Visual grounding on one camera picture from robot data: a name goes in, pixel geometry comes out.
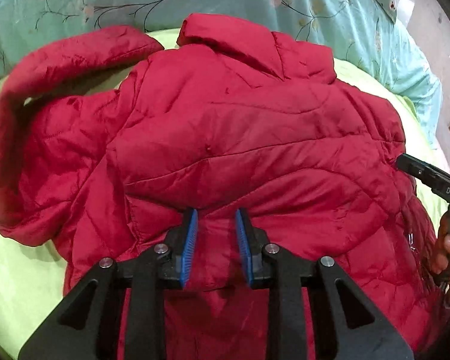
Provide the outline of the teal floral quilt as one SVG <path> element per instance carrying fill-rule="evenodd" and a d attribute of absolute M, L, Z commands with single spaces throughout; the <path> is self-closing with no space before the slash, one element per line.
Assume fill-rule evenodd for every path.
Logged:
<path fill-rule="evenodd" d="M 145 32 L 178 28 L 192 13 L 240 17 L 330 47 L 409 98 L 425 136 L 435 137 L 441 82 L 406 27 L 376 0 L 0 0 L 0 79 L 49 42 L 117 24 Z"/>

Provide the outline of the light green bed sheet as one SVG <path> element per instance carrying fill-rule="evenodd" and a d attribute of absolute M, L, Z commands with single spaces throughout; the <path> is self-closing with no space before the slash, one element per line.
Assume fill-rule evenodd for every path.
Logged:
<path fill-rule="evenodd" d="M 393 105 L 405 130 L 407 152 L 450 172 L 439 142 L 424 137 L 409 100 L 392 94 L 352 63 L 337 59 L 335 70 L 345 82 Z M 64 276 L 65 260 L 52 243 L 32 248 L 0 236 L 0 349 L 12 358 L 62 299 Z"/>

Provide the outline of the red puffer jacket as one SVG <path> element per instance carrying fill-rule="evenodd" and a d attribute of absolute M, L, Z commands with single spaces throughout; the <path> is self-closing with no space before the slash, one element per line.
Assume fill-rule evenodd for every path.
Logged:
<path fill-rule="evenodd" d="M 243 207 L 270 240 L 329 255 L 416 353 L 447 312 L 436 241 L 386 99 L 339 80 L 332 51 L 229 16 L 192 14 L 175 49 L 129 26 L 27 55 L 0 92 L 0 233 L 53 242 L 65 290 L 101 258 L 135 258 L 198 212 L 187 289 L 166 295 L 170 359 L 262 359 L 267 295 L 244 280 Z"/>

